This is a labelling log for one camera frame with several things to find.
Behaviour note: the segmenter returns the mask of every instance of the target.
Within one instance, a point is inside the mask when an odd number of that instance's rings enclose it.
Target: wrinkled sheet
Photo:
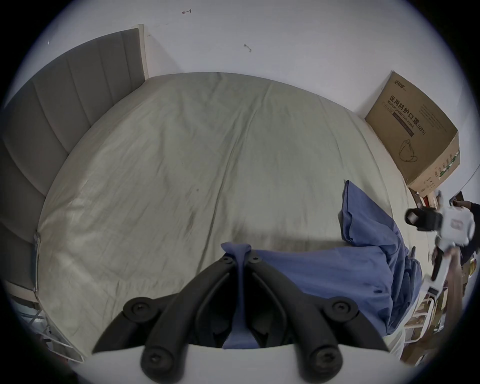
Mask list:
[[[224,242],[282,252],[342,240],[351,180],[396,220],[424,273],[426,235],[385,147],[353,112],[257,77],[148,79],[69,154],[39,221],[38,299],[84,355],[133,297],[178,292]]]
[[[350,181],[345,183],[342,235],[354,247],[302,253],[255,250],[302,292],[329,299],[348,297],[380,336],[391,334],[419,294],[422,273],[408,256],[395,221]],[[243,265],[249,244],[222,244],[238,263],[239,287],[232,332],[223,348],[257,348],[245,323]]]

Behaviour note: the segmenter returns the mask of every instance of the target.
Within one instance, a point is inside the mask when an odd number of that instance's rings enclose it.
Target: black shirt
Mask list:
[[[473,239],[466,247],[460,247],[462,252],[460,263],[462,265],[470,260],[473,253],[480,247],[480,205],[472,203],[470,211],[473,213],[473,219],[475,220],[475,233]]]

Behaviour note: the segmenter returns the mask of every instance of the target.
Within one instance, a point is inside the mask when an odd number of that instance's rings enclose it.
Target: bed frame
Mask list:
[[[102,36],[35,74],[0,113],[0,277],[36,302],[36,230],[63,162],[90,127],[148,78],[144,26]]]

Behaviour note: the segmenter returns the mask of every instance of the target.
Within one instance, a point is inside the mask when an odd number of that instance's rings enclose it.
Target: blue fabric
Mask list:
[[[385,336],[396,329],[418,296],[420,264],[408,257],[393,219],[350,181],[345,184],[342,217],[342,236],[354,247],[301,253],[256,252],[305,293],[351,298]],[[243,302],[243,264],[251,247],[224,243],[222,248],[235,256],[239,266],[237,308],[223,348],[257,348],[245,324]]]

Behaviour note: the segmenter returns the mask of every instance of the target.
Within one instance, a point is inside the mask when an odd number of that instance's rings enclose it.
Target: bed sheet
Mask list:
[[[430,272],[427,236],[403,220],[413,198],[353,112],[251,76],[150,78],[92,126],[48,192],[39,302],[88,356],[127,300],[178,292],[223,242],[347,246],[338,220],[346,180],[392,216]]]

